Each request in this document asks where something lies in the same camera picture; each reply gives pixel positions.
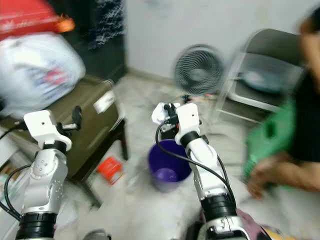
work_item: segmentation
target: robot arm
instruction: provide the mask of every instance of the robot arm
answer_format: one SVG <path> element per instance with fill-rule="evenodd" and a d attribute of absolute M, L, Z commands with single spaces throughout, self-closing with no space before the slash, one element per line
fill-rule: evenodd
<path fill-rule="evenodd" d="M 174 139 L 177 144 L 185 148 L 188 158 L 193 162 L 190 163 L 190 167 L 194 174 L 195 189 L 204 211 L 207 238 L 242 237 L 250 240 L 241 219 L 237 216 L 233 193 L 230 186 L 227 186 L 228 178 L 223 174 L 217 152 L 200 137 L 197 106 L 194 103 L 182 105 L 175 109 L 175 114 L 177 117 L 175 122 L 178 122 L 179 127 Z M 170 119 L 173 117 L 167 117 L 164 122 L 169 123 Z"/>
<path fill-rule="evenodd" d="M 75 112 L 77 118 L 81 118 L 80 107 L 76 107 Z M 27 113 L 23 119 L 41 150 L 30 167 L 15 239 L 49 240 L 54 238 L 54 225 L 63 198 L 63 183 L 68 173 L 66 152 L 72 146 L 67 137 L 68 131 L 79 129 L 80 123 L 56 124 L 48 110 Z"/>

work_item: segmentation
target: black shirt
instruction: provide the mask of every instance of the black shirt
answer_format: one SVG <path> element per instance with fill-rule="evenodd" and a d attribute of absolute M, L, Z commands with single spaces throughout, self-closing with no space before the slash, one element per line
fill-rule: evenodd
<path fill-rule="evenodd" d="M 309 17 L 312 20 L 314 32 L 320 31 L 320 7 L 317 8 Z M 315 79 L 309 71 L 296 92 L 296 101 L 298 104 L 316 104 L 320 106 L 320 93 L 316 92 Z"/>

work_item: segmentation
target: red box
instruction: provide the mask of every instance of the red box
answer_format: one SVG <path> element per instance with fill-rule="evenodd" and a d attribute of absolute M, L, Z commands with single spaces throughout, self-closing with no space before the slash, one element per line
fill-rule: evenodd
<path fill-rule="evenodd" d="M 123 175 L 123 165 L 110 156 L 98 166 L 97 171 L 113 185 Z"/>

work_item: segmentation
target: black cable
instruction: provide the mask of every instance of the black cable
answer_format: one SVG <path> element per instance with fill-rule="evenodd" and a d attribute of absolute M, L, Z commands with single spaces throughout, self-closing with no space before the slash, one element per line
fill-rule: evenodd
<path fill-rule="evenodd" d="M 18 221 L 20 221 L 20 216 L 18 216 L 18 215 L 15 214 L 12 210 L 10 210 L 9 208 L 7 208 L 7 206 L 4 205 L 1 201 L 0 201 L 0 208 L 2 208 L 2 209 L 5 210 L 8 214 L 10 214 L 12 217 L 14 217 L 14 218 L 17 219 Z"/>
<path fill-rule="evenodd" d="M 156 131 L 155 131 L 155 142 L 156 142 L 157 146 L 158 146 L 163 152 L 165 152 L 166 154 L 171 155 L 171 156 L 176 157 L 176 158 L 179 158 L 179 159 L 182 159 L 182 160 L 185 160 L 185 161 L 187 161 L 187 162 L 189 162 L 189 163 L 192 163 L 192 164 L 194 164 L 194 165 L 197 165 L 197 166 L 199 166 L 200 168 L 203 168 L 204 170 L 207 170 L 209 173 L 212 173 L 213 175 L 215 175 L 218 179 L 220 179 L 220 180 L 225 184 L 226 188 L 228 189 L 228 191 L 229 191 L 229 193 L 230 193 L 230 195 L 231 195 L 231 200 L 233 201 L 234 205 L 236 206 L 236 199 L 235 199 L 234 193 L 232 192 L 232 189 L 231 189 L 231 187 L 230 187 L 230 184 L 229 184 L 229 182 L 227 181 L 228 178 L 223 179 L 219 174 L 217 174 L 215 171 L 213 171 L 213 170 L 210 169 L 209 167 L 207 167 L 207 166 L 205 166 L 205 165 L 203 165 L 203 164 L 201 164 L 201 163 L 198 163 L 198 162 L 196 162 L 196 161 L 193 161 L 193 160 L 191 160 L 190 158 L 187 158 L 187 157 L 185 157 L 185 156 L 181 156 L 181 155 L 176 154 L 176 153 L 174 153 L 174 152 L 168 151 L 168 150 L 166 150 L 164 147 L 161 146 L 161 144 L 160 144 L 160 142 L 159 142 L 159 131 L 160 131 L 161 127 L 162 127 L 164 124 L 166 124 L 166 123 L 165 123 L 165 122 L 161 123 L 161 124 L 157 127 L 157 129 L 156 129 Z M 221 165 L 223 174 L 224 174 L 225 176 L 227 176 L 225 167 L 224 167 L 221 159 L 218 158 L 218 161 L 219 161 L 219 163 L 220 163 L 220 165 Z"/>
<path fill-rule="evenodd" d="M 225 169 L 225 165 L 222 163 L 222 161 L 221 161 L 221 159 L 220 159 L 220 157 L 218 155 L 217 155 L 217 157 L 218 157 L 218 162 L 219 162 L 219 164 L 220 164 L 220 166 L 222 168 L 222 172 L 223 172 L 223 176 L 225 178 L 225 181 L 230 185 L 229 178 L 228 178 L 228 175 L 227 175 L 227 171 Z"/>
<path fill-rule="evenodd" d="M 16 124 L 15 126 L 9 128 L 7 131 L 5 131 L 5 132 L 0 136 L 0 140 L 1 140 L 2 138 L 4 138 L 7 134 L 11 133 L 11 132 L 14 131 L 14 130 L 18 130 L 18 129 L 20 129 L 20 130 L 27 130 L 27 129 L 28 129 L 25 121 L 23 121 L 23 120 L 22 120 L 22 121 L 18 121 L 18 122 L 16 122 L 15 124 Z"/>
<path fill-rule="evenodd" d="M 10 208 L 10 210 L 12 212 L 14 212 L 15 214 L 17 214 L 19 216 L 19 219 L 20 219 L 20 213 L 14 208 L 14 206 L 12 206 L 12 204 L 10 202 L 10 199 L 9 199 L 8 185 L 9 185 L 9 181 L 12 178 L 13 175 L 15 175 L 17 172 L 19 172 L 19 171 L 21 171 L 23 169 L 29 168 L 30 166 L 31 166 L 31 164 L 24 165 L 22 167 L 19 167 L 19 168 L 15 169 L 13 172 L 11 172 L 9 174 L 9 176 L 6 178 L 5 183 L 4 183 L 4 187 L 3 187 L 4 188 L 4 198 L 5 198 L 6 204 L 8 205 L 8 207 Z"/>

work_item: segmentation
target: purple bucket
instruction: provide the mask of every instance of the purple bucket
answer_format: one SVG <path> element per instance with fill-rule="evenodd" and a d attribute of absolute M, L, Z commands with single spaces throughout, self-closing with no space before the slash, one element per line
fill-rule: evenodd
<path fill-rule="evenodd" d="M 166 150 L 187 157 L 185 149 L 173 139 L 160 141 Z M 149 170 L 153 185 L 161 192 L 171 192 L 191 173 L 189 163 L 183 159 L 163 152 L 156 144 L 153 145 L 148 157 Z"/>

